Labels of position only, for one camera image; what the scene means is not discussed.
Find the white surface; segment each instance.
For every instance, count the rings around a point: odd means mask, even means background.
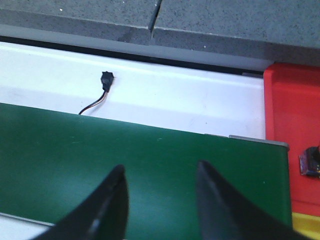
[[[101,96],[102,71],[113,72],[114,84],[107,100],[84,115],[265,138],[262,79],[4,42],[0,102],[77,114]],[[1,240],[28,239],[41,231],[43,226],[0,217]]]
[[[28,240],[39,235],[48,227],[44,224],[0,215],[1,240]]]

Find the green conveyor belt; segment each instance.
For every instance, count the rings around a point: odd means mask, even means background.
[[[124,164],[126,238],[198,240],[198,160],[211,162],[248,199],[291,225],[283,146],[0,104],[3,213],[55,223]]]

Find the gray granite surface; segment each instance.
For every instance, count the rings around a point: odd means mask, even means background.
[[[155,45],[320,66],[319,0],[163,0]]]
[[[157,7],[158,0],[0,0],[0,24],[148,44]]]
[[[0,0],[0,36],[120,52],[123,43],[136,44],[153,57],[163,56],[156,46],[320,66],[320,0]]]

